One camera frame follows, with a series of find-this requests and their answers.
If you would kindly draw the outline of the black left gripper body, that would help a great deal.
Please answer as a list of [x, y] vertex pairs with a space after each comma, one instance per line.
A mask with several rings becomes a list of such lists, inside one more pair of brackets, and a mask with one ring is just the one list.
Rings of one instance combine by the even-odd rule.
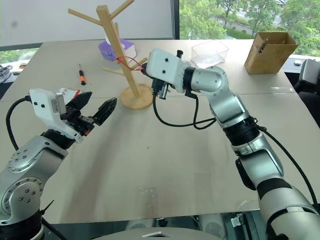
[[82, 116], [79, 109], [70, 106], [66, 107], [66, 113], [62, 114], [60, 119], [65, 121], [81, 136], [87, 136], [95, 128], [93, 119]]

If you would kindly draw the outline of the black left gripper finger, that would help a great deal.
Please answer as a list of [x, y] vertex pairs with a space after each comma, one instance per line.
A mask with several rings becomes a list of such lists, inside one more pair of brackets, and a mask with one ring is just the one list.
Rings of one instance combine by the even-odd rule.
[[92, 92], [83, 92], [74, 97], [67, 105], [66, 105], [66, 116], [74, 117], [81, 115], [81, 109], [89, 102], [92, 96]]
[[113, 113], [117, 106], [117, 98], [111, 98], [105, 101], [99, 108], [98, 111], [93, 115], [93, 121], [98, 126], [101, 126], [107, 118]]

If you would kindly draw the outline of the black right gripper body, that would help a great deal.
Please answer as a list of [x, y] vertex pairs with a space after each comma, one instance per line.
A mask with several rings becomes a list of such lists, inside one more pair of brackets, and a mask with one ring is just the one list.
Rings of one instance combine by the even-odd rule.
[[165, 82], [158, 78], [153, 78], [151, 88], [154, 96], [165, 100], [167, 92], [170, 92], [170, 88], [174, 89], [175, 87], [171, 83]]

